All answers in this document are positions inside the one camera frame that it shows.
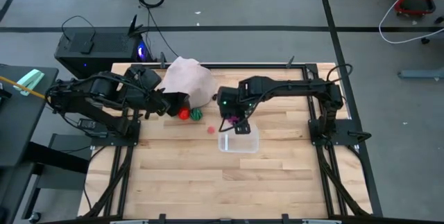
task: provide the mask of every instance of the black desk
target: black desk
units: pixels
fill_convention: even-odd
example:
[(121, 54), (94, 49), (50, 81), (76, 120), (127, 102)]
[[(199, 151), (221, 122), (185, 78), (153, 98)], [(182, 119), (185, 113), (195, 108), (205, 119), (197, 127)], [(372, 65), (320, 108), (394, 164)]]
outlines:
[[(18, 81), (34, 67), (0, 67), (0, 76)], [(35, 91), (45, 93), (58, 70), (41, 68), (45, 74)], [(12, 85), (3, 83), (12, 97), (0, 107), (0, 206), (8, 211), (5, 223), (14, 221), (31, 175), (37, 167), (33, 162), (21, 162), (26, 147), (45, 106), (44, 100), (33, 95), (22, 96)]]

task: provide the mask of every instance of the wooden tabletop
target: wooden tabletop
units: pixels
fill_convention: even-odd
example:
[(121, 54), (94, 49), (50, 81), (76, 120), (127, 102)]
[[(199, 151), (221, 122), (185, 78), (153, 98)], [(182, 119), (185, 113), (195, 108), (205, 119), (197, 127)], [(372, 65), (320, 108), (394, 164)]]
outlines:
[[(317, 65), (324, 79), (334, 66)], [(124, 74), (129, 66), (114, 64), (112, 72)], [(165, 70), (155, 71), (160, 76), (165, 74)], [(299, 69), (212, 69), (212, 74), (219, 86), (230, 87), (237, 87), (239, 80), (251, 76), (302, 79)], [(152, 114), (149, 120), (142, 117), (124, 218), (158, 218), (159, 214), (173, 219), (282, 218), (282, 214), (290, 218), (327, 217), (316, 151), (307, 125), (306, 97), (272, 98), (257, 107), (251, 116), (259, 129), (257, 153), (221, 152), (218, 133), (207, 133), (207, 127), (217, 129), (221, 122), (216, 102), (202, 107), (202, 111), (203, 118), (197, 122), (167, 115)], [(343, 107), (337, 118), (347, 117)], [(364, 210), (371, 212), (359, 160), (345, 147), (337, 146), (335, 150), (344, 186)], [(92, 204), (108, 185), (113, 155), (114, 148), (107, 147), (89, 166), (85, 185)], [(332, 183), (330, 187), (335, 212), (339, 213)], [(117, 196), (112, 213), (117, 209)], [(83, 196), (78, 214), (87, 210)]]

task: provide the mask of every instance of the black metal frame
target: black metal frame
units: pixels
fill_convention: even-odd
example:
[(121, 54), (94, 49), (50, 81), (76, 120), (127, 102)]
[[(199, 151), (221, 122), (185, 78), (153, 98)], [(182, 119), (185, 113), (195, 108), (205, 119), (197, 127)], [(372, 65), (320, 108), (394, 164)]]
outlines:
[[(153, 63), (153, 64), (145, 64), (146, 67), (149, 67), (151, 69), (167, 69), (169, 67), (170, 63)], [(304, 79), (310, 79), (310, 78), (317, 78), (318, 77), (318, 69), (316, 64), (285, 64), (285, 63), (203, 63), (203, 67), (206, 67), (208, 69), (299, 69), (302, 72), (302, 77)], [(348, 107), (352, 109), (356, 109), (355, 101), (352, 95), (352, 88), (350, 86), (350, 83), (344, 83), (343, 86), (345, 90), (345, 94), (348, 95)], [(310, 119), (314, 120), (316, 119), (316, 111), (314, 107), (314, 100), (312, 97), (307, 97), (308, 106), (309, 106), (309, 113), (310, 113)], [(352, 120), (354, 121), (355, 125), (357, 126), (357, 129), (361, 130), (361, 124), (360, 121), (357, 121), (353, 118), (353, 112), (351, 112)], [(318, 156), (318, 163), (320, 166), (320, 173), (321, 173), (321, 182), (322, 182), (322, 188), (324, 192), (324, 198), (325, 198), (325, 207), (327, 210), (328, 219), (330, 220), (338, 220), (343, 221), (344, 223), (437, 223), (433, 221), (411, 221), (411, 220), (403, 220), (403, 219), (394, 219), (394, 218), (383, 218), (382, 213), (380, 213), (380, 204), (379, 204), (379, 198), (377, 197), (377, 192), (375, 190), (375, 187), (372, 187), (372, 185), (375, 184), (373, 179), (373, 174), (370, 168), (370, 160), (368, 158), (368, 153), (365, 147), (365, 142), (361, 142), (359, 144), (359, 153), (357, 153), (352, 148), (351, 151), (354, 151), (356, 155), (358, 155), (359, 160), (361, 161), (362, 169), (364, 172), (364, 178), (366, 181), (366, 186), (368, 190), (368, 195), (370, 199), (370, 203), (373, 208), (373, 215), (366, 215), (364, 211), (361, 212), (362, 209), (359, 208), (356, 202), (353, 201), (350, 194), (346, 191), (346, 189), (342, 186), (340, 181), (340, 175), (338, 170), (338, 164), (336, 161), (336, 154), (334, 152), (334, 146), (328, 146), (328, 153), (330, 157), (330, 166), (327, 163), (327, 160), (324, 156), (323, 152), (324, 145), (316, 145), (316, 154)], [(126, 201), (126, 191), (128, 188), (128, 179), (129, 179), (129, 172), (130, 172), (130, 164), (131, 159), (133, 155), (133, 147), (128, 147), (126, 152), (125, 160), (123, 161), (123, 164), (119, 167), (119, 160), (121, 157), (121, 147), (116, 147), (116, 151), (114, 153), (114, 159), (112, 163), (112, 170), (111, 170), (111, 177), (110, 177), (110, 184), (108, 188), (105, 190), (99, 201), (94, 204), (91, 211), (86, 213), (86, 215), (81, 216), (74, 220), (67, 220), (67, 221), (58, 221), (54, 223), (60, 223), (60, 224), (72, 224), (72, 223), (110, 223), (110, 221), (122, 221), (123, 220), (123, 211), (125, 207), (125, 201)], [(111, 210), (111, 204), (112, 204), (112, 198), (113, 198), (113, 192), (117, 184), (119, 183), (120, 179), (122, 179), (121, 184), (121, 191), (119, 196), (119, 204), (118, 204), (118, 210), (117, 215), (110, 215)], [(333, 202), (332, 202), (332, 195), (330, 192), (330, 186), (328, 180), (331, 180), (336, 187), (336, 194), (338, 196), (338, 202), (339, 202), (339, 211), (340, 215), (336, 215), (334, 213), (333, 208)], [(358, 217), (352, 217), (348, 216), (347, 213), (347, 207), (346, 205), (349, 205), (351, 209), (358, 209), (357, 212), (355, 212), (355, 215), (361, 215)], [(99, 213), (102, 210), (102, 208), (105, 208), (104, 210), (104, 216), (99, 217)], [(146, 220), (149, 221), (149, 223), (154, 224), (181, 224), (181, 223), (196, 223), (196, 224), (205, 224), (205, 223), (246, 223), (246, 220), (167, 220), (166, 216), (164, 214), (160, 214), (159, 219), (151, 219)], [(257, 224), (273, 224), (273, 223), (306, 223), (307, 220), (304, 219), (290, 219), (288, 214), (283, 214), (282, 219), (248, 219), (248, 223), (257, 223)]]

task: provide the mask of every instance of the floor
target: floor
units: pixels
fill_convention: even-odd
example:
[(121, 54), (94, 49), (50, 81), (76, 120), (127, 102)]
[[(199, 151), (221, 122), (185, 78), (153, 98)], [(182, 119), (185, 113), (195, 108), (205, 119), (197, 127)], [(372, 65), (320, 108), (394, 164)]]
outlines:
[[(443, 83), (396, 76), (402, 69), (444, 67), (443, 41), (384, 42), (377, 26), (394, 0), (328, 1), (343, 57), (355, 67), (350, 81), (362, 126), (373, 135), (368, 149), (384, 215), (444, 221)], [(390, 13), (384, 26), (402, 32), (386, 37), (422, 35), (419, 26), (432, 26), (444, 15), (443, 2), (436, 0), (436, 12), (422, 20)], [(62, 22), (82, 15), (95, 26), (128, 26), (138, 14), (138, 23), (146, 24), (146, 10), (138, 5), (137, 0), (0, 0), (0, 63), (57, 67), (59, 77), (68, 79), (71, 74), (53, 57)], [(294, 55), (295, 62), (336, 62), (322, 0), (165, 0), (152, 12), (159, 26), (172, 26), (164, 37), (186, 58), (285, 62)], [(86, 26), (77, 19), (67, 25)], [(184, 31), (183, 26), (193, 27)], [(245, 27), (227, 31), (224, 26)], [(155, 55), (163, 51), (167, 60), (174, 59), (158, 33), (149, 36)], [(33, 141), (47, 144), (53, 132), (77, 133), (45, 110)], [(42, 221), (75, 217), (80, 191), (40, 195), (36, 210), (43, 213)]]

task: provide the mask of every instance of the white cable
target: white cable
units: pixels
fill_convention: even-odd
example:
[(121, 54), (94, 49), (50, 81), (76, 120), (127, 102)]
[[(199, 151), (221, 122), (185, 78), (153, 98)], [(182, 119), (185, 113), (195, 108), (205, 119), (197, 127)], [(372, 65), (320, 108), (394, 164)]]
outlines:
[(403, 41), (390, 41), (390, 40), (386, 39), (386, 38), (384, 37), (384, 35), (382, 34), (381, 25), (382, 25), (382, 23), (384, 22), (384, 20), (386, 19), (387, 15), (388, 15), (388, 14), (390, 13), (390, 11), (393, 9), (393, 7), (395, 7), (395, 5), (398, 3), (398, 1), (399, 1), (399, 0), (397, 0), (397, 1), (396, 1), (396, 2), (390, 7), (390, 9), (387, 11), (387, 13), (384, 15), (384, 17), (382, 18), (381, 22), (379, 23), (379, 34), (381, 35), (382, 39), (385, 40), (386, 42), (388, 42), (388, 43), (390, 43), (390, 44), (404, 44), (404, 43), (407, 43), (407, 42), (410, 42), (410, 41), (420, 40), (420, 39), (422, 39), (422, 38), (424, 38), (424, 37), (430, 37), (430, 36), (432, 36), (432, 35), (435, 35), (435, 34), (437, 34), (437, 33), (440, 33), (440, 32), (442, 32), (442, 31), (444, 31), (444, 28), (442, 28), (442, 29), (440, 29), (439, 31), (436, 31), (436, 32), (434, 32), (434, 33), (430, 33), (430, 34), (427, 34), (427, 35), (424, 35), (424, 36), (420, 36), (420, 37), (414, 37), (414, 38), (412, 38), (412, 39), (410, 39), (410, 40), (403, 40)]

